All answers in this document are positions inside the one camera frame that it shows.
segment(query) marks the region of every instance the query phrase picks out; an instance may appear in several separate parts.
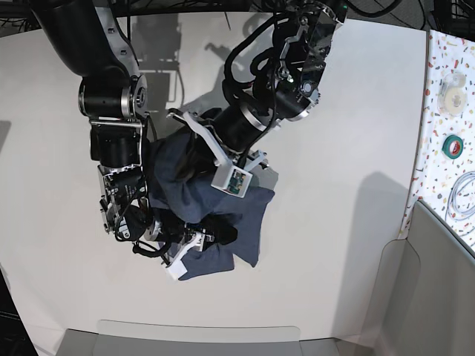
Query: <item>white table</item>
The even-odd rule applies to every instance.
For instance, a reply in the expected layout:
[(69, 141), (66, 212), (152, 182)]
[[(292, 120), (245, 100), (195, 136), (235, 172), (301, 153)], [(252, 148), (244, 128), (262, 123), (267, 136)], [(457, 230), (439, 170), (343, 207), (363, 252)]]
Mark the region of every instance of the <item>white table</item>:
[[(185, 102), (208, 92), (223, 102), (215, 83), (223, 60), (204, 48), (234, 47), (250, 16), (230, 13), (229, 31), (222, 13), (179, 15)], [(163, 27), (176, 18), (137, 21), (133, 41), (147, 62), (153, 51), (145, 58), (144, 48), (170, 46)], [(88, 122), (77, 108), (81, 79), (40, 30), (0, 39), (0, 121), (11, 122), (0, 153), (0, 263), (33, 342), (55, 352), (64, 330), (96, 332), (104, 319), (297, 326), (302, 340), (358, 334), (410, 186), (425, 48), (423, 32), (347, 21), (334, 36), (321, 103), (258, 145), (280, 174), (258, 266), (237, 259), (233, 272), (174, 283), (158, 261), (103, 231)]]

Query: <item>dark blue cloth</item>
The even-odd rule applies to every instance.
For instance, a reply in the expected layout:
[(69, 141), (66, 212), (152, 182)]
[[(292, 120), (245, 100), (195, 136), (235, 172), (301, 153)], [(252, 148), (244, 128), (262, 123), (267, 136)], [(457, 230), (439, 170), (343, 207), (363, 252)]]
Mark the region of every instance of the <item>dark blue cloth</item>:
[(181, 220), (198, 223), (208, 214), (226, 215), (237, 229), (237, 239), (228, 245), (213, 245), (203, 252), (190, 250), (182, 259), (188, 272), (180, 280), (234, 269), (233, 254), (255, 267), (259, 258), (261, 223), (274, 192), (249, 187), (244, 198), (233, 197), (211, 187), (212, 176), (188, 181), (175, 179), (176, 167), (184, 155), (190, 133), (180, 130), (155, 142), (154, 178), (149, 197), (154, 208), (169, 208)]

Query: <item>speckled surface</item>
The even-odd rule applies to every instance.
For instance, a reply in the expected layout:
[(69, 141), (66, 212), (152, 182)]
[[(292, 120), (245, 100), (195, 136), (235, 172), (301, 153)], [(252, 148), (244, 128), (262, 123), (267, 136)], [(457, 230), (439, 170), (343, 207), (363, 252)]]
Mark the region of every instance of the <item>speckled surface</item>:
[[(437, 105), (442, 80), (454, 71), (466, 75), (468, 106), (460, 117), (440, 113)], [(475, 215), (457, 216), (448, 205), (458, 178), (475, 171), (475, 43), (432, 30), (425, 88), (419, 147), (399, 238), (407, 237), (414, 203), (424, 199), (475, 249)], [(457, 135), (464, 142), (464, 150), (456, 159), (449, 159), (442, 152), (442, 145), (450, 135)], [(457, 194), (457, 207), (462, 211), (469, 209), (475, 204), (474, 198), (475, 185), (471, 182)]]

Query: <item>black cable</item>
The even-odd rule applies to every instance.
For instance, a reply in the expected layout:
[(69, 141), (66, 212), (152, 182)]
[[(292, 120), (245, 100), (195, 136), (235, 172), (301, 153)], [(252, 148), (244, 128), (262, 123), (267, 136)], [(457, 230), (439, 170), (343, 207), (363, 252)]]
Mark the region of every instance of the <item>black cable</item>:
[(421, 0), (417, 0), (419, 2), (419, 6), (421, 7), (421, 12), (422, 12), (422, 26), (419, 28), (420, 30), (424, 30), (425, 23), (427, 22), (427, 18), (425, 17), (425, 10), (424, 6), (422, 5)]
[(147, 247), (150, 248), (151, 250), (153, 250), (153, 251), (155, 251), (155, 252), (158, 252), (158, 248), (153, 247), (152, 245), (146, 243), (145, 241), (137, 240), (136, 243), (141, 243), (142, 245), (147, 246)]
[(18, 33), (22, 31), (22, 27), (26, 24), (27, 20), (23, 20), (22, 24), (20, 24), (20, 28), (18, 29)]
[(134, 58), (135, 58), (135, 62), (137, 63), (137, 65), (139, 64), (139, 60), (137, 58), (137, 54), (135, 53), (135, 50), (134, 50), (134, 47), (132, 47), (132, 43), (128, 40), (127, 36), (123, 33), (123, 31), (120, 29), (120, 25), (119, 25), (119, 22), (117, 21), (117, 16), (114, 12), (114, 6), (112, 4), (112, 0), (108, 0), (107, 1), (108, 5), (109, 5), (109, 8), (111, 9), (111, 12), (112, 12), (112, 18), (114, 19), (114, 23), (116, 25), (116, 29), (118, 30), (119, 32), (119, 35), (120, 37), (124, 40), (124, 42), (130, 47), (131, 51), (132, 51), (132, 54), (134, 55)]
[(183, 83), (183, 77), (181, 76), (180, 67), (178, 67), (177, 75), (178, 75), (178, 79), (180, 80), (180, 87), (181, 87), (181, 105), (180, 105), (180, 108), (182, 108), (185, 104), (185, 83)]
[(285, 13), (279, 15), (275, 14), (271, 18), (267, 19), (261, 26), (259, 26), (250, 36), (245, 38), (240, 44), (238, 44), (231, 53), (226, 58), (224, 62), (224, 80), (223, 80), (223, 90), (227, 95), (225, 95), (226, 100), (230, 105), (235, 101), (235, 97), (239, 100), (242, 100), (255, 108), (260, 115), (268, 115), (269, 109), (263, 103), (259, 102), (256, 98), (244, 92), (243, 89), (249, 89), (252, 86), (251, 82), (239, 82), (234, 78), (232, 74), (232, 63), (236, 57), (244, 49), (246, 49), (260, 34), (262, 34), (267, 28), (272, 26), (274, 23), (278, 23), (281, 20), (288, 19), (289, 16)]
[[(422, 26), (419, 28), (419, 30), (424, 30), (424, 27), (425, 27), (425, 23), (427, 21), (426, 17), (425, 17), (425, 11), (424, 11), (424, 7), (422, 6), (422, 3), (421, 3), (421, 0), (417, 0), (419, 2), (419, 6), (421, 7), (421, 11), (422, 11)], [(378, 4), (381, 9), (384, 9), (384, 5), (379, 2), (378, 0), (374, 0), (374, 2), (376, 4)], [(393, 19), (395, 19), (396, 21), (399, 21), (401, 22), (402, 24), (405, 24), (406, 26), (408, 26), (409, 28), (413, 28), (414, 30), (416, 30), (416, 28), (411, 25), (411, 24), (408, 24), (406, 21), (403, 21), (401, 20), (399, 17), (397, 17), (396, 15), (392, 14), (392, 13), (388, 13), (389, 16), (391, 16)]]
[(355, 13), (359, 14), (360, 16), (367, 17), (369, 19), (374, 19), (376, 17), (381, 17), (383, 15), (387, 15), (394, 9), (396, 9), (402, 2), (402, 0), (394, 0), (391, 4), (389, 4), (386, 8), (380, 11), (376, 11), (375, 13), (367, 13), (366, 11), (363, 11), (356, 5), (354, 5), (350, 0), (343, 0), (345, 4), (348, 5), (348, 7), (353, 10)]
[(16, 22), (22, 22), (22, 21), (24, 21), (24, 19), (19, 19), (19, 20), (0, 19), (0, 21), (3, 21), (3, 22), (8, 23), (8, 24), (14, 24)]
[[(148, 246), (153, 251), (141, 248), (140, 247), (141, 243), (143, 245)], [(143, 241), (137, 240), (134, 242), (134, 247), (132, 247), (132, 252), (134, 252), (135, 254), (141, 254), (142, 256), (149, 257), (149, 258), (157, 258), (157, 257), (165, 256), (170, 248), (171, 248), (171, 239), (169, 237), (160, 249), (156, 249), (155, 247), (149, 245), (148, 243), (144, 243)]]
[[(274, 27), (277, 27), (278, 17), (276, 16), (275, 13), (274, 13), (273, 19), (274, 19)], [(237, 161), (237, 166), (239, 168), (244, 168), (244, 166), (246, 165), (247, 157), (249, 155), (249, 151), (251, 150), (252, 146), (257, 141), (259, 141), (261, 138), (263, 138), (269, 132), (269, 130), (274, 126), (275, 122), (277, 121), (277, 97), (275, 95), (275, 71), (277, 70), (277, 66), (278, 66), (279, 61), (278, 61), (278, 52), (277, 52), (276, 49), (274, 49), (274, 51), (275, 51), (274, 63), (273, 63), (272, 72), (270, 73), (270, 83), (271, 83), (271, 89), (272, 89), (271, 90), (271, 92), (272, 92), (272, 101), (273, 101), (273, 104), (274, 104), (273, 105), (274, 108), (272, 110), (272, 118), (270, 119), (270, 121), (267, 124), (264, 131), (262, 131), (261, 134), (254, 141), (252, 141), (250, 144), (247, 145), (246, 149), (244, 150), (244, 152), (239, 157), (239, 160)]]
[(259, 5), (256, 4), (255, 1), (253, 1), (252, 4), (253, 4), (254, 6), (256, 6), (256, 8), (257, 8), (259, 11), (261, 11), (262, 13), (265, 12), (262, 7), (260, 7)]
[(127, 0), (127, 39), (131, 42), (131, 0)]
[(119, 219), (116, 221), (116, 224), (114, 226), (114, 237), (116, 238), (116, 241), (120, 242), (120, 243), (123, 243), (123, 242), (127, 242), (130, 240), (127, 240), (127, 239), (123, 239), (123, 238), (119, 238), (119, 226), (120, 226), (120, 223), (122, 222), (122, 219), (124, 218), (125, 216), (125, 213), (127, 212), (127, 210), (130, 208), (130, 206), (132, 205), (132, 203), (134, 202), (134, 200), (137, 198), (137, 196), (139, 195), (139, 192), (140, 192), (140, 189), (141, 187), (143, 187), (143, 185), (145, 184), (145, 176), (143, 176), (142, 178), (140, 178), (139, 182), (137, 182), (137, 185), (135, 186), (135, 192), (134, 194), (132, 194), (132, 197), (130, 198), (130, 200), (127, 202), (127, 205), (125, 206), (124, 208), (124, 211), (120, 214), (119, 216)]
[[(379, 2), (378, 0), (374, 0), (374, 2), (375, 2), (376, 4), (378, 4), (378, 5), (381, 7), (381, 9), (384, 9), (384, 5), (383, 5), (381, 2)], [(395, 19), (396, 21), (399, 21), (399, 22), (401, 22), (402, 24), (405, 24), (405, 25), (408, 26), (409, 28), (413, 28), (414, 30), (416, 29), (413, 25), (408, 24), (406, 21), (402, 21), (399, 17), (397, 17), (396, 15), (393, 15), (392, 13), (389, 13), (388, 15), (391, 16), (391, 17), (392, 17), (393, 19)]]
[(149, 123), (150, 128), (151, 128), (151, 133), (154, 137), (154, 141), (157, 141), (158, 140), (158, 135), (157, 135), (157, 130), (155, 129), (154, 121), (151, 119), (150, 115), (147, 116), (147, 119), (148, 119), (148, 123)]

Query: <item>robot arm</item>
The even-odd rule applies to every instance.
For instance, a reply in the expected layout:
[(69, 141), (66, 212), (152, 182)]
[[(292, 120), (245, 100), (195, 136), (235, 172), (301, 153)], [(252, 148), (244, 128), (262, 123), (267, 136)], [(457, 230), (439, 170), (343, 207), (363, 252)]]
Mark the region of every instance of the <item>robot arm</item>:
[[(204, 242), (219, 240), (219, 231), (210, 234), (209, 228), (181, 221), (170, 228), (151, 212), (145, 159), (151, 121), (147, 84), (111, 9), (94, 7), (91, 0), (30, 0), (30, 4), (62, 61), (82, 77), (79, 109), (91, 124), (91, 159), (99, 162), (105, 230), (112, 231), (118, 241), (133, 242), (134, 252), (162, 257), (166, 263), (171, 242), (197, 241), (202, 248)], [(262, 24), (227, 58), (223, 81), (229, 103), (226, 109), (212, 108), (200, 116), (170, 111), (169, 117), (192, 131), (177, 177), (214, 174), (213, 187), (244, 197), (252, 178), (250, 171), (264, 159), (262, 152), (251, 152), (252, 146), (281, 120), (303, 119), (318, 103), (324, 60), (347, 8), (342, 0), (288, 0), (286, 9)], [(232, 74), (234, 59), (271, 26), (272, 47), (251, 63), (255, 78), (237, 81)], [(140, 248), (139, 238), (144, 234), (149, 235), (147, 240), (165, 245), (155, 251)]]
[(133, 240), (126, 220), (133, 219), (127, 215), (134, 208), (126, 207), (137, 200), (148, 208), (147, 85), (133, 48), (109, 7), (94, 7), (90, 0), (36, 0), (31, 7), (62, 61), (82, 77), (79, 109), (91, 124), (105, 230)]
[[(249, 171), (264, 158), (260, 151), (251, 154), (251, 147), (283, 119), (303, 119), (318, 103), (325, 59), (347, 7), (339, 0), (294, 0), (287, 2), (287, 10), (264, 22), (229, 54), (223, 80), (228, 108), (201, 117), (170, 113), (199, 136), (188, 152), (182, 176), (216, 170), (213, 187), (244, 197), (252, 178)], [(271, 26), (272, 47), (259, 53), (249, 69), (255, 78), (237, 81), (233, 61)], [(203, 140), (210, 150), (203, 149)]]

